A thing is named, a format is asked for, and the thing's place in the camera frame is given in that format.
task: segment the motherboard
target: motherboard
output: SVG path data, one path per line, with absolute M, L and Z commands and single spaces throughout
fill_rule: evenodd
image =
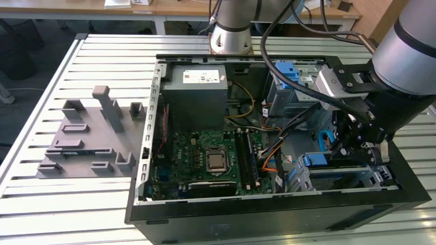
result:
M 157 166 L 158 200 L 273 193 L 258 170 L 259 131 L 175 132 L 173 156 Z

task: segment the robotic arm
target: robotic arm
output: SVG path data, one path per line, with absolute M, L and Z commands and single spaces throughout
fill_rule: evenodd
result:
M 217 54 L 247 54 L 253 49 L 251 21 L 273 22 L 289 3 L 290 0 L 219 1 L 217 19 L 213 18 L 217 21 L 211 37 L 213 51 Z M 303 0 L 294 1 L 297 13 L 302 12 L 303 5 Z M 373 60 L 367 64 L 342 65 L 321 72 L 318 92 L 313 91 L 310 95 L 327 95 L 331 100 L 369 115 L 369 120 L 362 121 L 350 112 L 333 106 L 329 100 L 321 99 L 325 109 L 334 111 L 337 140 L 331 147 L 333 157 L 367 158 L 374 164 L 387 162 L 387 142 L 436 100 L 434 12 L 434 0 L 411 0 L 378 50 L 359 35 L 374 53 Z M 293 13 L 290 8 L 281 22 L 295 17 Z
M 222 0 L 217 7 L 217 26 L 211 36 L 211 48 L 217 54 L 247 54 L 253 50 L 251 22 L 273 22 L 290 0 Z M 305 0 L 294 2 L 297 12 L 305 7 Z M 281 22 L 293 18 L 289 9 Z

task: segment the aluminum slotted table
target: aluminum slotted table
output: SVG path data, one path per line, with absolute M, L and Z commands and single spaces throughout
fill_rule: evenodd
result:
M 65 114 L 67 99 L 99 106 L 97 85 L 111 87 L 121 106 L 149 105 L 157 54 L 209 54 L 198 36 L 79 35 L 0 167 L 0 244 L 151 244 L 125 224 L 131 178 L 37 179 Z M 254 38 L 255 54 L 261 39 Z M 365 63 L 371 55 L 354 44 L 321 38 L 270 38 L 278 55 L 333 55 Z M 436 120 L 422 115 L 399 132 L 397 145 L 434 201 L 401 211 L 357 230 L 217 241 L 247 244 L 435 244 Z

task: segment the floor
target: floor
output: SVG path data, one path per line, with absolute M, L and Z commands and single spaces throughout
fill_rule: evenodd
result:
M 0 83 L 7 88 L 45 89 L 57 72 L 77 34 L 90 32 L 89 23 L 85 20 L 69 20 L 69 28 L 65 30 L 59 28 L 57 20 L 41 20 L 34 21 L 34 23 L 46 43 L 46 46 L 41 50 L 30 52 L 39 71 L 31 78 L 22 81 L 10 80 L 0 72 Z M 151 21 L 93 21 L 93 25 L 98 34 L 139 34 L 150 32 L 147 28 L 154 32 L 154 23 Z M 193 30 L 189 30 L 187 22 L 169 22 L 166 25 L 170 35 L 193 35 L 206 27 L 207 23 L 193 23 Z M 14 143 L 43 91 L 11 90 L 11 93 L 17 99 L 15 103 L 6 105 L 0 102 L 0 145 Z M 0 146 L 0 163 L 6 158 L 9 150 L 9 147 Z

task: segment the open computer tower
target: open computer tower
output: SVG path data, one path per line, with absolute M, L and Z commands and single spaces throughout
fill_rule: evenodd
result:
M 342 65 L 273 59 L 307 87 Z M 154 244 L 355 229 L 431 200 L 394 142 L 386 164 L 330 159 L 333 112 L 318 105 L 261 56 L 158 56 L 127 210 Z M 266 159 L 295 118 L 282 153 Z

